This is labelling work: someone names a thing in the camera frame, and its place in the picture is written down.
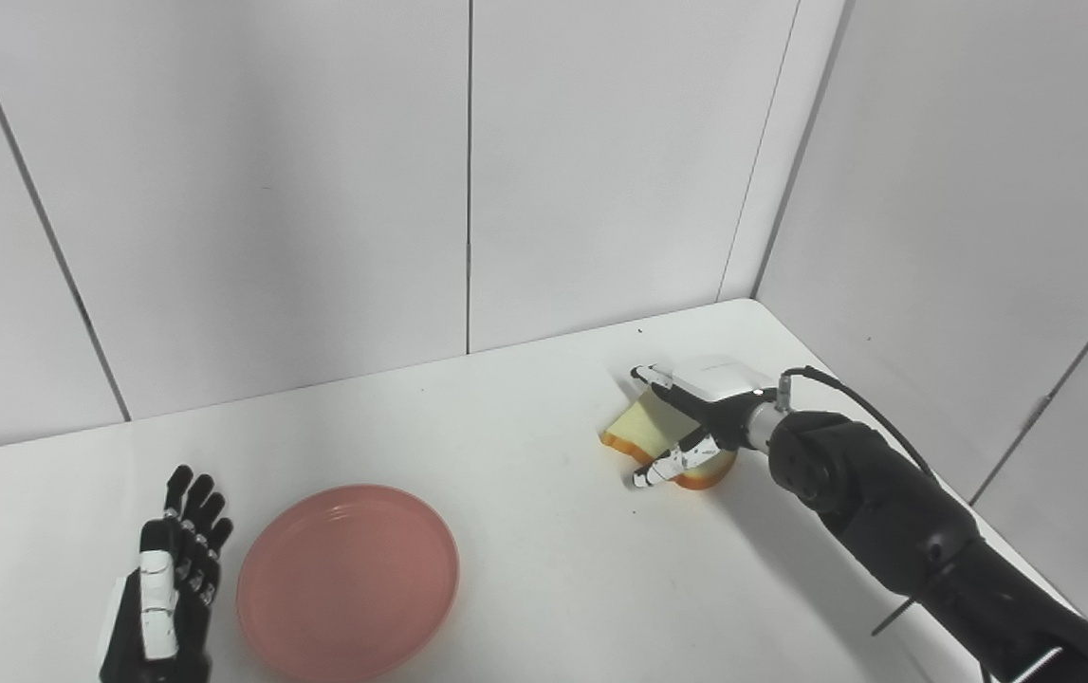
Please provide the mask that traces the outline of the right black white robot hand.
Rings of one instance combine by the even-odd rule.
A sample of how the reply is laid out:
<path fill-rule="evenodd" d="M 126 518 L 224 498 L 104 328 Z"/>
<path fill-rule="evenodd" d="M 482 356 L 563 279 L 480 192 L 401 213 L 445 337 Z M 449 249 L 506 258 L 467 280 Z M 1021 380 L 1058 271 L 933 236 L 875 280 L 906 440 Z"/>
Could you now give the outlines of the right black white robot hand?
<path fill-rule="evenodd" d="M 769 381 L 727 356 L 634 367 L 631 377 L 695 423 L 651 464 L 632 472 L 627 480 L 632 489 L 691 475 L 720 454 L 769 454 L 775 429 L 791 414 L 790 378 Z"/>

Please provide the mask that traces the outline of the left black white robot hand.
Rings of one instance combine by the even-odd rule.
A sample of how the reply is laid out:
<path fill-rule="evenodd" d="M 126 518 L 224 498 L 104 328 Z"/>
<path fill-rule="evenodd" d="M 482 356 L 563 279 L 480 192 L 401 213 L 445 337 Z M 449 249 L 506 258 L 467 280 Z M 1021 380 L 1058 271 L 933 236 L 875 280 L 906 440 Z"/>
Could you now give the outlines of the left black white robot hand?
<path fill-rule="evenodd" d="M 144 524 L 136 569 L 124 578 L 101 682 L 207 682 L 207 637 L 221 587 L 221 554 L 234 524 L 205 472 L 180 464 L 162 513 Z"/>

